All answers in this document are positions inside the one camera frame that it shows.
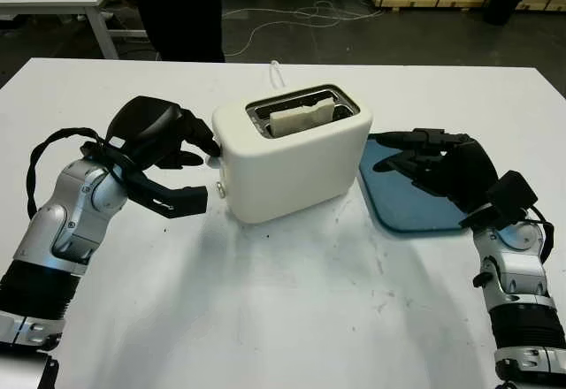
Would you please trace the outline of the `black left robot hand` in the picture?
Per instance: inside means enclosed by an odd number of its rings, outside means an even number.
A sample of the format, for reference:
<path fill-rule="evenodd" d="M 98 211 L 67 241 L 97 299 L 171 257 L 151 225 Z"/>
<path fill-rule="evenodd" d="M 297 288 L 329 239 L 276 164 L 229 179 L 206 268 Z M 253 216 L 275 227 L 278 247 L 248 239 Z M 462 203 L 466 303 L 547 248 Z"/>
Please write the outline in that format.
<path fill-rule="evenodd" d="M 163 99 L 138 95 L 127 102 L 108 126 L 105 140 L 126 155 L 140 170 L 198 166 L 203 159 L 185 151 L 185 142 L 211 157 L 219 145 L 208 125 L 193 112 Z"/>

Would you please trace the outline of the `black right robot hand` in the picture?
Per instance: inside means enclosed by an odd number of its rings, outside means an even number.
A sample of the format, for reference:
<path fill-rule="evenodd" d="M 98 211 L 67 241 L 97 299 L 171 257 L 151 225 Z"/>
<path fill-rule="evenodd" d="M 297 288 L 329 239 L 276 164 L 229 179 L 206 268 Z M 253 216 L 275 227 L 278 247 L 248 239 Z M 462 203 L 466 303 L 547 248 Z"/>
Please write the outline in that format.
<path fill-rule="evenodd" d="M 398 152 L 373 165 L 375 172 L 398 172 L 429 195 L 445 197 L 470 214 L 487 204 L 498 181 L 494 165 L 477 140 L 444 129 L 374 133 L 370 138 Z"/>

